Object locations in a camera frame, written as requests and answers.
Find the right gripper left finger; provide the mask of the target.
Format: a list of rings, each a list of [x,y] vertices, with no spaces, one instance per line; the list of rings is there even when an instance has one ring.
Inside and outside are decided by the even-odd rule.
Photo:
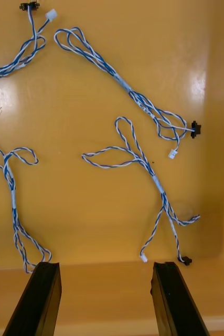
[[[54,335],[61,294],[59,264],[40,262],[3,335]]]

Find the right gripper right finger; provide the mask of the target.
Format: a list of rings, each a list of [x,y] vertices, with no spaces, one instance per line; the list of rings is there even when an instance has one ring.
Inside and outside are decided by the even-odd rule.
[[[159,335],[209,335],[174,262],[154,263],[151,295]]]

